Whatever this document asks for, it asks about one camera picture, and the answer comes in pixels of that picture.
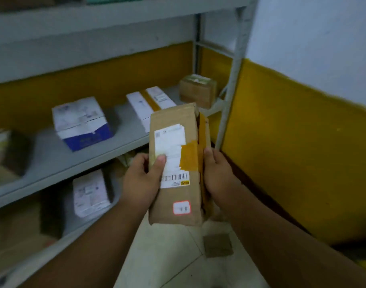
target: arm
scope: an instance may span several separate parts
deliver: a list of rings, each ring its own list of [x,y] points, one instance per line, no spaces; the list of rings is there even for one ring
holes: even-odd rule
[[[147,160],[146,154],[134,158],[124,176],[117,205],[21,288],[114,286],[138,227],[157,194],[166,162],[165,156],[159,156],[146,174]]]
[[[272,287],[366,287],[366,271],[263,205],[219,151],[205,150],[205,183]]]

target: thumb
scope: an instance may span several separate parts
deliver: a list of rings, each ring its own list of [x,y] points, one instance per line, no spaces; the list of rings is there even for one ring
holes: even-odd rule
[[[166,155],[158,155],[150,171],[148,172],[148,175],[154,179],[160,180],[165,164]]]
[[[205,151],[204,151],[204,161],[205,161],[205,166],[211,165],[215,163],[215,159],[214,159],[214,154],[212,151],[212,148],[210,147],[206,147]]]

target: barcode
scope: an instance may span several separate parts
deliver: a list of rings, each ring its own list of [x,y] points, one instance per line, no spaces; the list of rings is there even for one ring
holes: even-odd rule
[[[187,179],[187,173],[163,176],[161,178],[161,181],[166,182],[166,181],[176,181],[176,180],[184,180],[184,179]]]

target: person's right hand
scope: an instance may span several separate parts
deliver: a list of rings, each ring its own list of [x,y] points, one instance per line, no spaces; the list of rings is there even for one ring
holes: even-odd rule
[[[234,176],[230,164],[219,150],[206,147],[204,162],[205,185],[215,203],[219,206],[223,198],[227,197],[228,192],[241,185],[241,183]]]

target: cardboard box on floor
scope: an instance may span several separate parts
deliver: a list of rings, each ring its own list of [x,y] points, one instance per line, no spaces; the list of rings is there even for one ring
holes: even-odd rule
[[[167,162],[160,190],[148,211],[153,223],[200,226],[212,204],[203,182],[203,150],[210,146],[208,120],[195,103],[151,115],[150,167],[159,154]]]
[[[210,109],[218,96],[215,80],[192,74],[184,77],[179,84],[180,100],[195,102],[199,107]]]
[[[43,200],[36,194],[0,209],[0,274],[61,237],[61,217]]]

